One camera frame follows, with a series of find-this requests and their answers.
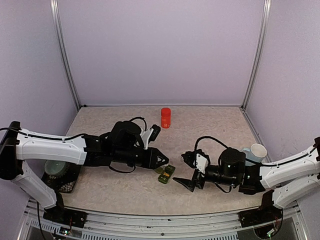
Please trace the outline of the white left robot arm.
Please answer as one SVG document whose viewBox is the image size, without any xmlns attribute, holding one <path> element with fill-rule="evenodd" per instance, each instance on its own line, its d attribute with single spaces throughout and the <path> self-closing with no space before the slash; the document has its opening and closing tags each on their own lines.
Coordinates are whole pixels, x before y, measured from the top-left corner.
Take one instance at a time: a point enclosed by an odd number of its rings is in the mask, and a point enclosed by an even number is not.
<svg viewBox="0 0 320 240">
<path fill-rule="evenodd" d="M 56 136 L 32 132 L 13 121 L 0 142 L 0 177 L 23 189 L 57 221 L 70 218 L 59 193 L 47 186 L 28 166 L 26 160 L 57 161 L 85 167 L 110 167 L 112 162 L 155 170 L 169 163 L 169 158 L 149 144 L 161 128 L 142 129 L 136 123 L 118 121 L 101 135 L 80 133 Z"/>
</svg>

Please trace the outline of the green pill organizer box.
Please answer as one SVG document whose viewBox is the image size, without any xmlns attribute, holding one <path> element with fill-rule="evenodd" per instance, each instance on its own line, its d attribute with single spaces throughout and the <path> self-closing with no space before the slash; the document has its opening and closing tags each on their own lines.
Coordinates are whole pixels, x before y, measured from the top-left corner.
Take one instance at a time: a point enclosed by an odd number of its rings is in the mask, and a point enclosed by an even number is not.
<svg viewBox="0 0 320 240">
<path fill-rule="evenodd" d="M 165 164 L 156 168 L 154 171 L 159 174 L 158 181 L 162 184 L 167 184 L 172 175 L 174 174 L 176 167 L 170 164 Z"/>
</svg>

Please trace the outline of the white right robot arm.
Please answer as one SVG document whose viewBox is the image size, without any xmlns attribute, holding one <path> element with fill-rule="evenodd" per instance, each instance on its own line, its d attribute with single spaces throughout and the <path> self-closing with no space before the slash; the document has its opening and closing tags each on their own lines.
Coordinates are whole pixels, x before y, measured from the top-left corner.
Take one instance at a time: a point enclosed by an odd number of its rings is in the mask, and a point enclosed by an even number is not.
<svg viewBox="0 0 320 240">
<path fill-rule="evenodd" d="M 263 193 L 256 218 L 266 222 L 276 209 L 283 209 L 320 185 L 320 139 L 306 150 L 271 163 L 256 163 L 240 150 L 224 145 L 218 164 L 212 165 L 210 157 L 198 147 L 182 154 L 183 161 L 194 172 L 191 179 L 174 177 L 173 180 L 193 192 L 203 189 L 206 182 L 217 188 L 223 185 L 238 188 L 240 193 Z"/>
</svg>

